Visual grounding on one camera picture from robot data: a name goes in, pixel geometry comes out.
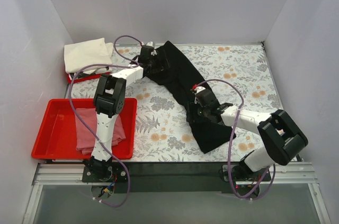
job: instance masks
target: white wall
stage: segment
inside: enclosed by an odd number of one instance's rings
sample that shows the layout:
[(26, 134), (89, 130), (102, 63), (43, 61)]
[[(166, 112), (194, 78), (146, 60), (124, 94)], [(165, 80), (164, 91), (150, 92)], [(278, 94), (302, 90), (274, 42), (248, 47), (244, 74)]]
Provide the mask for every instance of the white wall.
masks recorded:
[(0, 223), (21, 223), (46, 104), (63, 97), (63, 46), (72, 40), (50, 0), (0, 0)]
[(339, 223), (339, 0), (287, 0), (267, 40), (284, 108), (309, 139), (302, 155)]
[(158, 43), (263, 41), (285, 1), (52, 0), (75, 42), (131, 34)]

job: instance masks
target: black garment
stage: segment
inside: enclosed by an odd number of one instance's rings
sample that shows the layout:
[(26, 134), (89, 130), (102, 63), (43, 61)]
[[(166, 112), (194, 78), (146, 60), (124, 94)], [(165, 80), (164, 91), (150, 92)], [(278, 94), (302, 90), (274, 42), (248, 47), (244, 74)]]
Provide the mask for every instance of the black garment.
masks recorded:
[[(173, 94), (175, 100), (187, 110), (188, 104), (194, 102), (195, 98), (191, 92), (193, 85), (204, 81), (204, 78), (171, 42), (166, 42), (157, 50), (166, 53), (170, 69), (151, 74), (148, 78), (158, 85), (164, 85)], [(211, 89), (208, 84), (204, 84), (203, 87)], [(203, 153), (208, 153), (229, 141), (231, 127), (212, 123), (206, 118), (203, 118), (203, 121), (199, 123), (192, 122), (190, 126)]]

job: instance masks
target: floral pattern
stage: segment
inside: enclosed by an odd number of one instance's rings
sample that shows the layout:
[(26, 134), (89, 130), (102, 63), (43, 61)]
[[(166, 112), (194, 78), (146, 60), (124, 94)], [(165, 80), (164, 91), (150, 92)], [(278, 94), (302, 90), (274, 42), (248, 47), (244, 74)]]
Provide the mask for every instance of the floral pattern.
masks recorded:
[[(244, 109), (272, 112), (281, 108), (262, 46), (177, 46), (195, 65), (205, 79), (222, 78), (235, 85), (245, 98)], [(139, 47), (119, 49), (125, 56), (134, 57)], [(127, 65), (117, 54), (114, 64)], [(98, 79), (74, 85), (73, 98), (94, 96)], [(240, 98), (228, 85), (210, 82), (220, 103), (240, 104)], [(228, 143), (204, 154), (186, 122), (186, 110), (177, 104), (164, 86), (148, 78), (126, 89), (126, 97), (138, 100), (135, 147), (131, 161), (140, 162), (224, 162)], [(232, 145), (232, 161), (239, 161), (253, 149), (263, 147), (258, 135), (237, 129)]]

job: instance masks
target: pink towel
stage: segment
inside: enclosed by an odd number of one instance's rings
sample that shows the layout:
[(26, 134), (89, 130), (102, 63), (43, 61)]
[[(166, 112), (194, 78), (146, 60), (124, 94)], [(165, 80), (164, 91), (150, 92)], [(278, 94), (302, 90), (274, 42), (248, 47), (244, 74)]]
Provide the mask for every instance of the pink towel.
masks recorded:
[[(96, 112), (95, 109), (76, 109), (81, 118), (96, 132)], [(90, 131), (80, 122), (79, 118), (75, 116), (76, 126), (76, 149), (81, 151), (83, 155), (90, 154), (93, 151), (95, 144), (95, 137)], [(125, 139), (125, 132), (122, 127), (120, 116), (118, 116), (112, 135), (112, 146), (117, 145), (121, 140)]]

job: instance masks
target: white cloth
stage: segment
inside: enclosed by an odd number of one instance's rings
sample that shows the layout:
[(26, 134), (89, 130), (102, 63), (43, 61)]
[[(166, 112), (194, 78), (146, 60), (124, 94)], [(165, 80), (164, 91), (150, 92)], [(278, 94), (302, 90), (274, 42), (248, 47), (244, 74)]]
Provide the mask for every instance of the white cloth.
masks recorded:
[[(113, 44), (105, 43), (105, 39), (89, 40), (85, 42), (65, 45), (64, 60), (66, 73), (76, 73), (81, 68), (91, 64), (112, 64), (111, 56)], [(98, 67), (85, 69), (87, 74), (94, 72)], [(105, 68), (96, 71), (96, 74), (107, 72)]]

